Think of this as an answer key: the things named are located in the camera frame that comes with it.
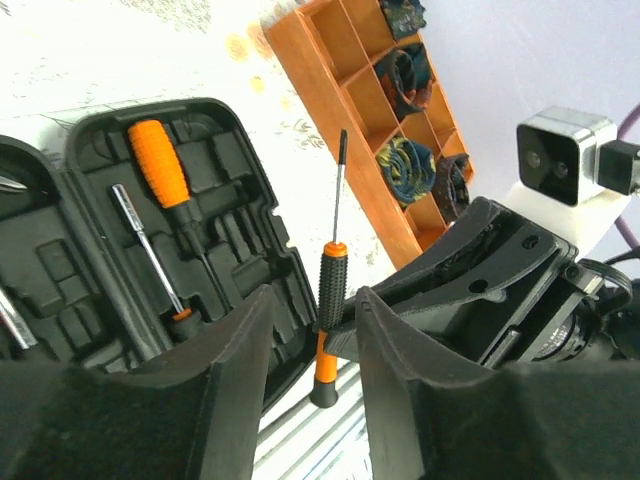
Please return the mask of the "small black handled hammer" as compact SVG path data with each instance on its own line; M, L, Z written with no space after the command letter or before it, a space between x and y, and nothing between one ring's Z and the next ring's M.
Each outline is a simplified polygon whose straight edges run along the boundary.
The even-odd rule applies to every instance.
M28 350L35 347L38 344L36 337L4 289L1 289L0 297L1 320L15 339L17 345L21 350Z

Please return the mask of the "large black orange screwdriver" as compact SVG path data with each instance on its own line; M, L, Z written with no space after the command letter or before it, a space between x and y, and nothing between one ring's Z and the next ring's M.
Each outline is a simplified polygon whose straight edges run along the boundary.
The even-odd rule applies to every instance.
M161 262L145 233L144 223L130 199L125 186L121 183L114 184L111 186L111 191L131 230L136 234L141 247L149 259L153 271L155 272L171 303L173 313L171 314L171 322L168 324L169 330L180 342L185 342L196 337L204 329L204 322L202 320L201 313L198 310L193 310L192 308L184 305L177 295L169 276L161 265Z

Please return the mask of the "orange handled long-nose pliers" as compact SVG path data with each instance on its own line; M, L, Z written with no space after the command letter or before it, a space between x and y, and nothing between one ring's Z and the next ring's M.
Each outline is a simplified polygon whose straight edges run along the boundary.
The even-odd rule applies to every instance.
M13 178L1 175L0 176L0 191L11 194L23 193L28 190L28 187Z

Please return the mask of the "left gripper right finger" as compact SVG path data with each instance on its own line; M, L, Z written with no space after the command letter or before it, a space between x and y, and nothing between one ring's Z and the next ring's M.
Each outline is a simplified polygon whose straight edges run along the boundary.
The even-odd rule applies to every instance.
M370 288L356 335L377 479L635 479L639 366L482 367L401 320Z

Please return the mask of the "black plastic tool case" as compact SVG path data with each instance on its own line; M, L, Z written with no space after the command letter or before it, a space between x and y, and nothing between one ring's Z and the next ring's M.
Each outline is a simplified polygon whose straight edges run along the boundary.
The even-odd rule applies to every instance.
M182 303L206 324L228 314L200 263L182 253L139 169L127 130L144 119L159 120L177 151L199 236L232 310L260 286L276 294L263 401L270 408L313 359L316 306L249 136L212 98L2 121L1 173L28 190L1 192L1 287L38 344L21 350L3 333L1 355L111 373L178 344L168 327L171 303L112 194L117 183Z

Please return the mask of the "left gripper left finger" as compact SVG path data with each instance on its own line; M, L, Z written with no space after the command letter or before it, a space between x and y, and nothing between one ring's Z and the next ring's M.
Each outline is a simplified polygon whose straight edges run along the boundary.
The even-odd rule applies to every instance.
M128 373L1 366L5 479L248 479L277 298L262 286Z

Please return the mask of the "small precision screwdriver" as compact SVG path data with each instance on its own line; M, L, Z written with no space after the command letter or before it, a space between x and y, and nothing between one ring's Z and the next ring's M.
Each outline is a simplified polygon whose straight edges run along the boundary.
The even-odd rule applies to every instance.
M325 244L321 257L316 364L314 384L309 395L310 401L323 409L334 406L339 397L336 390L337 357L325 351L325 343L330 330L342 319L346 293L348 249L339 239L339 215L346 177L347 150L348 132L342 129L339 141L332 238Z

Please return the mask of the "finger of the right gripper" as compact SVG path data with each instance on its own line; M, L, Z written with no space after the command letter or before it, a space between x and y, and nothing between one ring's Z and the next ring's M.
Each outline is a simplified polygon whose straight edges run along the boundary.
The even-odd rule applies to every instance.
M484 197L418 258L373 286L410 326L477 363L525 353L560 274L560 239Z

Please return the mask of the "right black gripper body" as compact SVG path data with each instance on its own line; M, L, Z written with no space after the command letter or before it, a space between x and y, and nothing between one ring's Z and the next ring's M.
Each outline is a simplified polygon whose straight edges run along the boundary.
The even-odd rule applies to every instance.
M585 356L591 344L606 336L608 321L633 297L633 283L627 275L608 263L577 259L575 247L560 239L560 274L534 313L543 323L535 341L515 359L473 362L497 368L515 361L564 361Z

